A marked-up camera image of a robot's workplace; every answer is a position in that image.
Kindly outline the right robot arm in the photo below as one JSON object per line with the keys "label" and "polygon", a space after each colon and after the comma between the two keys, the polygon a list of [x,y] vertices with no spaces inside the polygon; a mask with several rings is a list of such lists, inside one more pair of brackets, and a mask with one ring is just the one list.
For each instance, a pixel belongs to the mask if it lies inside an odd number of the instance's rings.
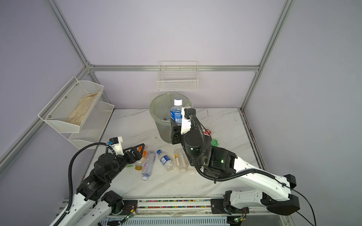
{"label": "right robot arm", "polygon": [[180,144],[189,164],[203,178],[217,182],[240,180],[251,186],[251,191],[226,191],[221,211],[231,215],[238,211],[246,213],[249,207],[266,207],[278,215],[291,215],[300,210],[299,198],[291,193],[296,187],[296,178],[291,175],[276,176],[252,166],[235,153],[211,145],[200,122],[191,124],[188,132],[182,133],[181,125],[171,124],[172,144]]}

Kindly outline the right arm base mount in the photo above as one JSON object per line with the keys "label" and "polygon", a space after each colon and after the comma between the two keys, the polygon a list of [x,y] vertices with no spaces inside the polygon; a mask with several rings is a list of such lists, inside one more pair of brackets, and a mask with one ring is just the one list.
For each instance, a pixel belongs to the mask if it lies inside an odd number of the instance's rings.
{"label": "right arm base mount", "polygon": [[249,208],[244,207],[238,209],[236,207],[231,206],[230,204],[226,204],[224,199],[211,199],[211,211],[213,214],[249,214]]}

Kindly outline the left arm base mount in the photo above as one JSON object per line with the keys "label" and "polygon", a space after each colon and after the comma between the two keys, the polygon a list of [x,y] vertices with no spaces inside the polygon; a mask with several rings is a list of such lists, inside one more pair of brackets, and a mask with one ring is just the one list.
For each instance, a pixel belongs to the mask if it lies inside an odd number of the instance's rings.
{"label": "left arm base mount", "polygon": [[132,211],[136,211],[138,200],[122,200],[112,206],[111,215],[126,216]]}

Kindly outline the green soda bottle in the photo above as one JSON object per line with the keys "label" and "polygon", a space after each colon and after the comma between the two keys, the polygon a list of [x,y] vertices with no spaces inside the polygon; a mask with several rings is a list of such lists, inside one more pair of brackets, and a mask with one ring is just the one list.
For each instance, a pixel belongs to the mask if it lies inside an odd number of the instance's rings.
{"label": "green soda bottle", "polygon": [[213,139],[211,140],[211,146],[218,147],[218,146],[219,146],[218,140],[215,139],[215,138],[213,138]]}

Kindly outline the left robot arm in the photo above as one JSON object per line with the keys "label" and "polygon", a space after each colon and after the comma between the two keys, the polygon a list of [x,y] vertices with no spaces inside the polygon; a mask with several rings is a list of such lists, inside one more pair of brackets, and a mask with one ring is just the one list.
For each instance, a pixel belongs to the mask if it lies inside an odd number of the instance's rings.
{"label": "left robot arm", "polygon": [[[93,146],[105,146],[103,153],[77,189],[73,187],[72,168],[76,157]],[[53,226],[96,226],[110,214],[135,214],[136,201],[123,201],[121,195],[110,190],[112,180],[129,164],[142,158],[145,145],[140,144],[121,150],[102,142],[93,143],[79,150],[68,167],[69,202],[66,208],[52,222]]]}

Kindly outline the clear yellow label bottle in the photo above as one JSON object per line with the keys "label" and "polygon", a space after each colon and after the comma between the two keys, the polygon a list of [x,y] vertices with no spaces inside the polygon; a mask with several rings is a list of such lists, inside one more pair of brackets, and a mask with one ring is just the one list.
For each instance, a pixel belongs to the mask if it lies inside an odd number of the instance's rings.
{"label": "clear yellow label bottle", "polygon": [[176,166],[179,169],[180,173],[186,172],[189,163],[184,151],[182,149],[176,149],[173,155],[175,157]]}

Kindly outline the orange label bottle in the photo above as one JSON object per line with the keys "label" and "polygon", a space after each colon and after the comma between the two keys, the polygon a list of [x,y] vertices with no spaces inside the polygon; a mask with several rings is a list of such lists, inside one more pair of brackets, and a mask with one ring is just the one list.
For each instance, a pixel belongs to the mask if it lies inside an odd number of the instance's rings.
{"label": "orange label bottle", "polygon": [[138,151],[142,154],[142,158],[135,163],[135,169],[141,171],[147,155],[147,147],[139,147]]}

